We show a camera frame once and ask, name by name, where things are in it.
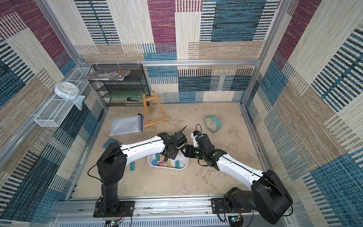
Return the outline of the clear zip document pouch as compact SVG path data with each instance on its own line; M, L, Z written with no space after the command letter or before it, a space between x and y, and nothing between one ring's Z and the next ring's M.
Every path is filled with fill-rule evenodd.
M112 120L109 136L130 134L143 131L144 116L138 114L131 117L116 118Z

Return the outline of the wooden mini easel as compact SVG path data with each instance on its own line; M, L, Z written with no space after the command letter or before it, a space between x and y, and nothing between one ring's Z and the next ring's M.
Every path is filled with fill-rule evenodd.
M154 101L158 105L158 107L159 107L159 109L161 111L162 117L150 121L149 118L148 118L147 108L149 107L150 112L153 113L154 112L154 107L153 107ZM170 118L166 115L166 113L165 113L165 111L164 111L164 109L163 109L163 107L161 105L161 102L160 102L160 100L159 100L159 98L158 98L155 91L153 91L153 95L150 96L150 97L146 97L146 95L143 94L143 107L144 107L144 119L145 119L144 126L145 127L150 127L150 126L153 126L153 125L157 125L157 124L160 124L162 122L168 122L170 120Z

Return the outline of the white plastic storage box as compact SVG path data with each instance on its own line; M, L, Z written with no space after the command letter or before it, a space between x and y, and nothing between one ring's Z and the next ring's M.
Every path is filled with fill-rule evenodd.
M184 170L189 163L189 159L185 157L181 152L178 152L175 159L168 159L168 160L166 160L165 156L156 153L148 155L147 162L150 166L155 168Z

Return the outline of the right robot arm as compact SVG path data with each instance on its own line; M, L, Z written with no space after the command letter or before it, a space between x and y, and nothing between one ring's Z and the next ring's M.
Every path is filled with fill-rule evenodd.
M257 211L268 223L276 224L281 217L293 214L293 199L279 176L272 170L265 172L249 167L217 149L207 134L195 130L192 145L181 148L184 156L205 161L205 166L226 173L249 188L244 191L233 187L224 195L224 206L230 211L250 209Z

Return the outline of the blue folded cloth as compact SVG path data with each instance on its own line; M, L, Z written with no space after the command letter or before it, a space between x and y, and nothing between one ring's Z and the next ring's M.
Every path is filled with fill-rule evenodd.
M103 148L104 149L107 149L108 146L112 143L116 142L119 146L122 145L121 142L119 142L118 140L114 139L114 138L110 138L104 145L103 145Z

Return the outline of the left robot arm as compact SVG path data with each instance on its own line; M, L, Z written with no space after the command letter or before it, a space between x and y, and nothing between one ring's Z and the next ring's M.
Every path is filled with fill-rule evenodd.
M120 145L113 142L93 167L97 167L101 182L101 196L95 204L93 217L131 217L133 201L122 202L118 196L118 183L123 178L126 166L138 159L160 153L168 159L175 159L187 144L187 138L179 131L173 135L166 132L134 144Z

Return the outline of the white round clock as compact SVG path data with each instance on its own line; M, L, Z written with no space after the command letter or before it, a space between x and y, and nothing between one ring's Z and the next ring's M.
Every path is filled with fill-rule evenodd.
M57 96L66 100L74 100L80 94L79 88L67 81L58 83L54 88L54 92Z

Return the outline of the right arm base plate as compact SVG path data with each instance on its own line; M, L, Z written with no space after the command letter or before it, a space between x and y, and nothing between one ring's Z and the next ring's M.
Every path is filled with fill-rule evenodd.
M223 213L250 213L251 209L248 208L237 208L232 205L231 202L225 200L224 198L212 198L210 199L213 214L223 214Z

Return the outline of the teal binder clip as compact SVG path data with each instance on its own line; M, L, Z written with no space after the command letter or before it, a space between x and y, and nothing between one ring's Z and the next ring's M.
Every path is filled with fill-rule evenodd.
M130 163L130 171L135 171L136 167L140 167L140 164L134 161Z

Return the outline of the magazine on shelf top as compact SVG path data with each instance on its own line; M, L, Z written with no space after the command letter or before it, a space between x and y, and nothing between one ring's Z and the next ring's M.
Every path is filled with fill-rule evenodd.
M123 81L129 76L131 70L104 70L96 71L83 76L82 79L95 80L95 81Z

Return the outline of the green round alarm clock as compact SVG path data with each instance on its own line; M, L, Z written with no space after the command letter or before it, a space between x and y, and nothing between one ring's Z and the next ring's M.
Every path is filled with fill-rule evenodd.
M216 133L222 128L220 120L214 115L210 115L205 119L205 125L212 133Z

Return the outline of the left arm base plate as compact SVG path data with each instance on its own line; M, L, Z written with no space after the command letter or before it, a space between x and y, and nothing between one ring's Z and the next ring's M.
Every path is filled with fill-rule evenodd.
M119 201L118 204L106 208L102 201L97 201L93 213L94 218L132 217L135 201Z

